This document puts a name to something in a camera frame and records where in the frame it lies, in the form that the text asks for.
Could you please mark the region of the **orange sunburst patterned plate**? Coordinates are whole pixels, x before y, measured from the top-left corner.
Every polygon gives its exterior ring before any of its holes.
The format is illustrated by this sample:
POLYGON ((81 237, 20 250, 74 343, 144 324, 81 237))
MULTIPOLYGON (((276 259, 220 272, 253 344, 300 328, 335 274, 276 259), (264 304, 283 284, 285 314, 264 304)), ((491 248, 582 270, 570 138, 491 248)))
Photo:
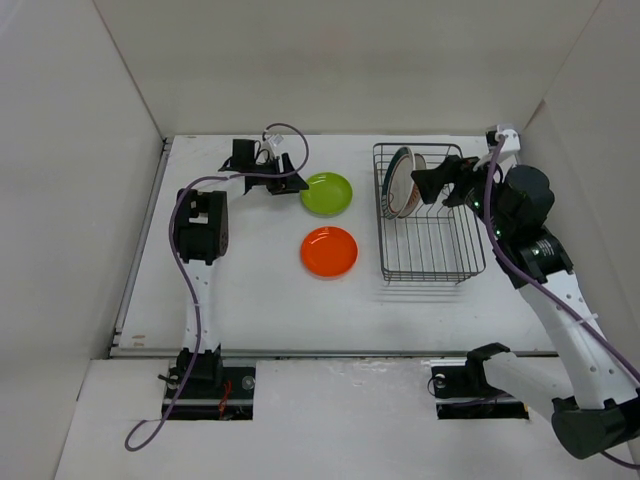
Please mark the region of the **orange sunburst patterned plate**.
MULTIPOLYGON (((421 154, 414 153, 413 159, 414 159, 415 170, 422 171, 427 169, 426 160, 421 154)), ((407 201, 404 209, 399 214, 399 217, 400 218, 408 217, 416 209, 420 201, 421 201, 421 196, 420 196, 419 187, 416 184, 413 184, 409 200, 407 201)))

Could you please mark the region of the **green plastic plate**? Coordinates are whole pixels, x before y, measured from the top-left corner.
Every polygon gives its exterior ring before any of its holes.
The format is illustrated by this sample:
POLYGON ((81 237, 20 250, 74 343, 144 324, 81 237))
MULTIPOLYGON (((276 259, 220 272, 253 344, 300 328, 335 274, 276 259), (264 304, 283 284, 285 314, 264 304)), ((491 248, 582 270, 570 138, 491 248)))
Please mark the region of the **green plastic plate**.
POLYGON ((353 188, 342 175, 322 172, 307 179, 308 189, 300 193, 303 206, 319 216, 336 216, 344 212, 353 199, 353 188))

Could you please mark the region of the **green rimmed white plate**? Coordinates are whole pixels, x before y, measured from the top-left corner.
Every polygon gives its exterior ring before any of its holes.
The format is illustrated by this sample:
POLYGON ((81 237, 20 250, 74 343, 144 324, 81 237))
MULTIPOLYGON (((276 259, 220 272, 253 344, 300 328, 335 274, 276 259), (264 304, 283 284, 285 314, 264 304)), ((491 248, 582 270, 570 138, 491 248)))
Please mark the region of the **green rimmed white plate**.
POLYGON ((413 151, 408 146, 400 147, 388 165, 382 186, 381 208, 386 219, 397 218, 409 204, 414 188, 411 177, 414 169, 413 151))

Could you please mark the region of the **orange plastic plate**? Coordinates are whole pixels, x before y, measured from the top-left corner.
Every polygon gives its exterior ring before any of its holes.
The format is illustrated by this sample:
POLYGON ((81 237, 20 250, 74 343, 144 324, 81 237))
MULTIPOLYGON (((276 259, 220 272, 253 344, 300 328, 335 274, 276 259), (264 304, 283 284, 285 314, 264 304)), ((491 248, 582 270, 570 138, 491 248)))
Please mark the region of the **orange plastic plate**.
POLYGON ((321 278, 336 278, 355 265, 359 248, 355 238, 336 226, 323 226, 306 235, 300 246, 304 267, 321 278))

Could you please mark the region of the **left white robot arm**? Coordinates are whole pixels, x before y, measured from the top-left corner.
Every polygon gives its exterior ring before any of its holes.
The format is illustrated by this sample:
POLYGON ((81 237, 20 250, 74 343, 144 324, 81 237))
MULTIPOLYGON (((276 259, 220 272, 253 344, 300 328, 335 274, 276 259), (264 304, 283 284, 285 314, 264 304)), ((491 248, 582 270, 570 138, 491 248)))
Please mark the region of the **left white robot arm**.
POLYGON ((204 176, 180 189, 169 221, 170 248, 185 280, 188 304, 182 348, 170 376, 177 391, 188 390, 204 397, 223 387, 222 333, 213 314, 214 262, 222 258, 230 243, 228 194, 225 190, 203 191, 207 182, 244 180, 244 191, 263 186, 274 195, 299 193, 308 184, 293 166, 288 153, 280 153, 281 137, 267 135, 258 141, 235 139, 231 156, 220 171, 229 175, 204 176))

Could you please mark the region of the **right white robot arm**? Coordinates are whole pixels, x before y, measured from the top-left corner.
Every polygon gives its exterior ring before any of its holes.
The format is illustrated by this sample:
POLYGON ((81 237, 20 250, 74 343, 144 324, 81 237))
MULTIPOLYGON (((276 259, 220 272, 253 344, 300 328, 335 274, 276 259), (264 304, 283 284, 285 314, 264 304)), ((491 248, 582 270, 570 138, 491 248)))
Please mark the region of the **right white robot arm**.
POLYGON ((424 203, 450 186, 445 206, 467 206, 482 220, 499 266, 542 323, 568 379, 490 343, 469 351, 462 365, 435 365, 434 395, 458 408, 510 395, 547 419, 573 457, 607 456, 639 436, 639 372, 604 338, 572 262, 545 226, 555 201, 547 176, 526 165, 499 181, 494 174, 492 164, 449 156, 411 177, 424 203))

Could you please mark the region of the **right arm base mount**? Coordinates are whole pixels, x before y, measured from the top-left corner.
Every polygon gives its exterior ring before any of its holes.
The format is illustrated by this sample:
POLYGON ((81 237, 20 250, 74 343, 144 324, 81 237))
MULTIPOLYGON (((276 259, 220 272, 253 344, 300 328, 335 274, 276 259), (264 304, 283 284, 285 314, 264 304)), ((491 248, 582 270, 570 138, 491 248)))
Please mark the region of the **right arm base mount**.
POLYGON ((527 407, 494 387, 479 383, 464 363, 433 363, 427 383, 439 420, 528 420, 527 407))

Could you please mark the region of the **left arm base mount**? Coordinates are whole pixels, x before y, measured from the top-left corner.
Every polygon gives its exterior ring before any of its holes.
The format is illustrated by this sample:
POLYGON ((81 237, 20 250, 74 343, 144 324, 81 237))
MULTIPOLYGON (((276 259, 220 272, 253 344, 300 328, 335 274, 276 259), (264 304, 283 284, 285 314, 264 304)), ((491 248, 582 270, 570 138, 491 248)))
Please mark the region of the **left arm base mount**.
POLYGON ((249 421, 253 419, 256 368, 231 366, 222 370, 222 380, 198 380, 192 375, 169 420, 249 421))

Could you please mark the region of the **aluminium rail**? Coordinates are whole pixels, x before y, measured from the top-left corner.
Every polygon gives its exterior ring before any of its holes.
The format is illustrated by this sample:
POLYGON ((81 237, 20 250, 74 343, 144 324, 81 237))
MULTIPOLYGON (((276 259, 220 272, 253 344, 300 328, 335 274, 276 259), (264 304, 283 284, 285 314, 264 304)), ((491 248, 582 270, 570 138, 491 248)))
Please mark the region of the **aluminium rail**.
MULTIPOLYGON (((177 355, 178 351, 172 349, 112 347, 109 351, 109 357, 117 359, 175 358, 177 355)), ((222 350, 223 357, 233 359, 463 358, 466 355, 466 351, 222 350)))

